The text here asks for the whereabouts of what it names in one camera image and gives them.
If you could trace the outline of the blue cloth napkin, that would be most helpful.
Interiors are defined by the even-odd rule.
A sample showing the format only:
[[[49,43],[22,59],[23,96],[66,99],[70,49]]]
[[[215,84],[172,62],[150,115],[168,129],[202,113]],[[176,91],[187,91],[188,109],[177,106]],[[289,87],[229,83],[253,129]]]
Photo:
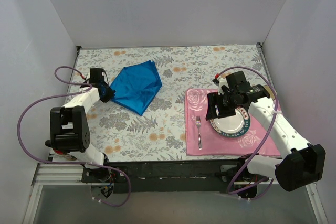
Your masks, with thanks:
[[[110,86],[115,91],[111,101],[142,116],[161,87],[155,62],[123,67]]]

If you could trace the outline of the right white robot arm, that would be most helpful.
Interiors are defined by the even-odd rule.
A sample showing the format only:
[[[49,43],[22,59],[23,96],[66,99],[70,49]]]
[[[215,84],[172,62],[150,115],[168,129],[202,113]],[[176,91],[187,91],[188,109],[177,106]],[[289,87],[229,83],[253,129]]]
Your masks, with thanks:
[[[231,179],[227,193],[238,177],[251,180],[255,175],[276,180],[285,191],[321,180],[326,151],[320,144],[313,145],[302,137],[278,111],[278,101],[262,86],[252,86],[243,71],[234,72],[213,82],[217,92],[207,95],[205,119],[230,118],[237,109],[253,116],[266,130],[260,144],[251,154],[239,158],[237,172]]]

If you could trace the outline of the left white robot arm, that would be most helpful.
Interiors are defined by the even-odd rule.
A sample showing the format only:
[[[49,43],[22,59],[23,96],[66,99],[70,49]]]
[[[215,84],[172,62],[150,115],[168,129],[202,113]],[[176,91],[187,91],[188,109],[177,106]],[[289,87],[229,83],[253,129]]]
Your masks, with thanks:
[[[107,81],[104,69],[91,68],[89,77],[80,86],[80,94],[62,107],[51,109],[50,140],[45,142],[55,153],[69,154],[83,162],[89,174],[100,182],[110,181],[112,170],[105,165],[108,161],[106,154],[91,143],[87,112],[96,102],[107,103],[114,98],[115,91]]]

